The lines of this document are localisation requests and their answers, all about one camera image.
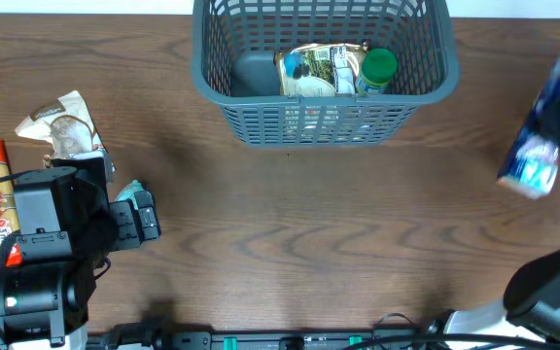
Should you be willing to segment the blue tissue pack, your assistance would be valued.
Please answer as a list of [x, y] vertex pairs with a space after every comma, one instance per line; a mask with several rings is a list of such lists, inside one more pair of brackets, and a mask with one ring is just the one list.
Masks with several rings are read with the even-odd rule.
[[499, 185], [532, 199], [551, 192], [560, 147], [550, 138], [549, 110], [559, 97], [560, 56], [507, 152], [497, 175]]

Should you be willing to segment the green lid jar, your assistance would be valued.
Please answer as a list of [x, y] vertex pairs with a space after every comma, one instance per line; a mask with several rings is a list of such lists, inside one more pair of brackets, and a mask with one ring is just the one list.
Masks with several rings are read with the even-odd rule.
[[383, 94], [398, 70], [396, 56], [386, 49], [370, 50], [362, 62], [356, 79], [359, 94]]

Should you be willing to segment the gold foil food pouch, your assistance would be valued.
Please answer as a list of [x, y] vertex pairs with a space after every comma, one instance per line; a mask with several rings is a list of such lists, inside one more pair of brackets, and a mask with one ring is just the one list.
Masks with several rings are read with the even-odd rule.
[[357, 44], [306, 44], [274, 57], [287, 96], [334, 97], [356, 93], [368, 48]]

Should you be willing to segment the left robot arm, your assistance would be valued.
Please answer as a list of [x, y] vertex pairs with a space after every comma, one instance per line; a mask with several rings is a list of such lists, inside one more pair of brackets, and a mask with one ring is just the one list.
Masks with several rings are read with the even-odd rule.
[[110, 253], [160, 236], [145, 189], [112, 202], [104, 157], [14, 174], [19, 229], [0, 248], [0, 349], [71, 344]]

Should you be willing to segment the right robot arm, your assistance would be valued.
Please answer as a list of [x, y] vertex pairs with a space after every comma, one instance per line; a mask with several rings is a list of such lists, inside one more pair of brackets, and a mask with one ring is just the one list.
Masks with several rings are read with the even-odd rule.
[[[560, 98], [542, 111], [535, 127], [560, 146]], [[449, 345], [457, 349], [486, 346], [480, 338], [487, 335], [518, 335], [560, 345], [560, 250], [518, 269], [501, 301], [451, 313], [440, 332], [474, 336], [473, 341]]]

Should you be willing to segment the small teal packet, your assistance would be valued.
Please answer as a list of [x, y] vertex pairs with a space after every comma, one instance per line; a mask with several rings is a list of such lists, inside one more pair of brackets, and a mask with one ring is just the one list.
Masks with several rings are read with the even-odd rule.
[[134, 199], [136, 193], [143, 191], [143, 185], [138, 180], [133, 180], [126, 185], [117, 195], [116, 201], [123, 201], [126, 199]]

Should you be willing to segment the white brown snack bag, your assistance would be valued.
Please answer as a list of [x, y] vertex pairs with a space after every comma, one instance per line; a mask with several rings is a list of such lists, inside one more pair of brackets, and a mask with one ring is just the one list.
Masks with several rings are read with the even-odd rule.
[[45, 168], [56, 159], [89, 159], [102, 157], [108, 184], [113, 182], [116, 167], [103, 145], [88, 106], [76, 91], [58, 97], [39, 107], [15, 129], [17, 136], [52, 145], [52, 154], [43, 156]]

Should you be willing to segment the grey plastic basket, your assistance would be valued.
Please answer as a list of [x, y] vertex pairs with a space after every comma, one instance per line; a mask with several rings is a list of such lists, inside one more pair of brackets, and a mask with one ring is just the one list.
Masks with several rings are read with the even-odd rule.
[[[253, 147], [374, 145], [459, 79], [444, 0], [201, 0], [192, 20], [193, 83]], [[275, 55], [313, 43], [386, 49], [398, 70], [383, 94], [284, 95]]]

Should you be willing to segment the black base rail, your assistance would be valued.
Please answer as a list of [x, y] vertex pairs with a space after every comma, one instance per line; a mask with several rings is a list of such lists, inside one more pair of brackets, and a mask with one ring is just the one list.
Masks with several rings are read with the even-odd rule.
[[448, 331], [434, 320], [414, 324], [379, 323], [368, 332], [170, 332], [151, 323], [118, 325], [91, 335], [84, 350], [306, 350], [306, 349], [560, 349], [560, 338], [512, 325], [489, 331]]

